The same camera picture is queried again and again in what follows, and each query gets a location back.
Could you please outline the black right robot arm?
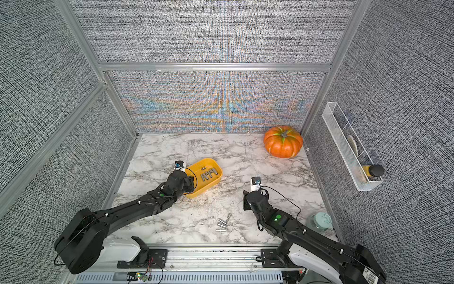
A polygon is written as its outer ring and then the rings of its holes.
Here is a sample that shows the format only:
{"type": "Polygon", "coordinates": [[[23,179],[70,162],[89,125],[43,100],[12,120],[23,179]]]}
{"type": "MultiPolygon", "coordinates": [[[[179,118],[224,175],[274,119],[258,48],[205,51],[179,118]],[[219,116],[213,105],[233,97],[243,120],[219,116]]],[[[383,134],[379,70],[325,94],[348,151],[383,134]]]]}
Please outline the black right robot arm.
{"type": "Polygon", "coordinates": [[[258,228],[281,239],[271,261],[283,267],[303,267],[332,284],[384,284],[386,274],[364,246],[349,247],[304,226],[275,209],[267,194],[244,191],[244,210],[251,210],[258,228]]]}

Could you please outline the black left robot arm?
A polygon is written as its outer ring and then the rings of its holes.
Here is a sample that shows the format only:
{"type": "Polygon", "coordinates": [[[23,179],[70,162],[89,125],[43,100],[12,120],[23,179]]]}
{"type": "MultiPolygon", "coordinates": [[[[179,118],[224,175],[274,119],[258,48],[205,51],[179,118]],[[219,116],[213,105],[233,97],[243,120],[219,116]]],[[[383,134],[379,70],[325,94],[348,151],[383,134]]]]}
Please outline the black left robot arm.
{"type": "Polygon", "coordinates": [[[88,270],[99,259],[110,234],[171,208],[183,195],[194,192],[195,181],[196,177],[175,170],[167,181],[131,202],[100,211],[80,210],[54,243],[61,265],[73,275],[88,270]]]}

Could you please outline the yellow plastic storage box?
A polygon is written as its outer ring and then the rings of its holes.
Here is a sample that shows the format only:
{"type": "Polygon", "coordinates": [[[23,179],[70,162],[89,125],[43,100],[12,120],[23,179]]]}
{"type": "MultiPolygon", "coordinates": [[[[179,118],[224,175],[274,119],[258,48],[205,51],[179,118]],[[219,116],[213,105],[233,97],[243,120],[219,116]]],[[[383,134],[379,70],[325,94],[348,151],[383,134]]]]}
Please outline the yellow plastic storage box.
{"type": "Polygon", "coordinates": [[[212,158],[202,159],[188,168],[184,168],[183,171],[195,178],[195,190],[191,194],[186,194],[188,198],[196,198],[220,183],[223,174],[221,167],[212,158]]]}

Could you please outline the orange decorative pumpkin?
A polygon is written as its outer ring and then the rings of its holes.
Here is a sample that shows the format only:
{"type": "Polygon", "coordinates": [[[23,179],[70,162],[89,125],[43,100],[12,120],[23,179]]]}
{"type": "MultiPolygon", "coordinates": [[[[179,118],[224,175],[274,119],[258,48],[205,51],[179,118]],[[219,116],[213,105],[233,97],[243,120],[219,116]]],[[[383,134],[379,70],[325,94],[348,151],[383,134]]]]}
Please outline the orange decorative pumpkin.
{"type": "Polygon", "coordinates": [[[263,142],[270,155],[283,159],[297,156],[303,146],[300,133],[286,125],[269,129],[264,135],[263,142]]]}

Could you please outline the mint green cup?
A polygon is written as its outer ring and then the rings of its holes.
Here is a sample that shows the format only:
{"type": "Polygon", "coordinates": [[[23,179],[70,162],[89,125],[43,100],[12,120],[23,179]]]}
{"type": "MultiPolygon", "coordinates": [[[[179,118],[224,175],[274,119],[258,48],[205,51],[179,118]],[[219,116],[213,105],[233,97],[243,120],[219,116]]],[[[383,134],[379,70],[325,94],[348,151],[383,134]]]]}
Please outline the mint green cup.
{"type": "Polygon", "coordinates": [[[329,229],[332,229],[332,219],[328,213],[315,213],[307,218],[306,226],[313,231],[323,233],[329,229]]]}

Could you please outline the yellow bottle with black cap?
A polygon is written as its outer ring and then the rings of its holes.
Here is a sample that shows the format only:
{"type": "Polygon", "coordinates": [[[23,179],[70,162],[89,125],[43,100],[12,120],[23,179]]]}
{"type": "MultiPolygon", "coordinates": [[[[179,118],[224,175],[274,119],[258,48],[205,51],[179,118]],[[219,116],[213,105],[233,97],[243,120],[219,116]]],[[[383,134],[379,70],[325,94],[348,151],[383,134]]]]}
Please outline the yellow bottle with black cap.
{"type": "Polygon", "coordinates": [[[368,178],[379,178],[382,177],[385,173],[384,168],[378,164],[364,165],[362,166],[362,169],[368,178]]]}

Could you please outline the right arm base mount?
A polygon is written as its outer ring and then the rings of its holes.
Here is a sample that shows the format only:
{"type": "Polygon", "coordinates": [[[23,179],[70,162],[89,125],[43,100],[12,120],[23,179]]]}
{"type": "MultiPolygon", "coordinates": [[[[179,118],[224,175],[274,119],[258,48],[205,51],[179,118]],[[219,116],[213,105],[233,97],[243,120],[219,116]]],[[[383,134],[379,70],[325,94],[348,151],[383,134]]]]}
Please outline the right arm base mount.
{"type": "Polygon", "coordinates": [[[288,241],[282,241],[277,248],[265,248],[261,249],[259,256],[255,258],[257,262],[261,262],[264,268],[293,268],[297,267],[290,257],[290,248],[292,243],[288,241]]]}

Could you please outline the clear acrylic wall shelf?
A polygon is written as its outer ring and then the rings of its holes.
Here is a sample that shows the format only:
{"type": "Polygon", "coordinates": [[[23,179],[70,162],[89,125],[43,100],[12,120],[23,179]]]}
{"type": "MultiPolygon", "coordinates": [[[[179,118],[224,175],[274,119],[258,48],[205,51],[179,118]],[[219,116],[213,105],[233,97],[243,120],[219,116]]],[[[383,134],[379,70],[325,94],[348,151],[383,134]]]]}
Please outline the clear acrylic wall shelf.
{"type": "Polygon", "coordinates": [[[374,164],[374,162],[339,104],[337,102],[327,103],[322,112],[322,118],[350,173],[356,189],[358,191],[371,191],[381,185],[383,182],[382,177],[367,177],[363,171],[362,166],[374,164]],[[354,155],[347,142],[346,136],[348,134],[353,135],[358,144],[358,157],[354,155]]]}

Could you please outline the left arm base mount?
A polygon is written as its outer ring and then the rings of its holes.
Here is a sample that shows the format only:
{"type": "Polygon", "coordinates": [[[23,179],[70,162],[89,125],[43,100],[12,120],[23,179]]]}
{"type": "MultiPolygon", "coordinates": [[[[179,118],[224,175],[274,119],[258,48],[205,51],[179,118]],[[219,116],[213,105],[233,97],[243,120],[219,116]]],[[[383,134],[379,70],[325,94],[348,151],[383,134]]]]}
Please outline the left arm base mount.
{"type": "Polygon", "coordinates": [[[138,247],[139,251],[134,254],[132,260],[119,260],[117,263],[118,269],[147,268],[149,265],[156,265],[160,268],[165,267],[169,252],[167,249],[151,249],[137,236],[132,236],[131,239],[133,240],[132,244],[138,247]]]}

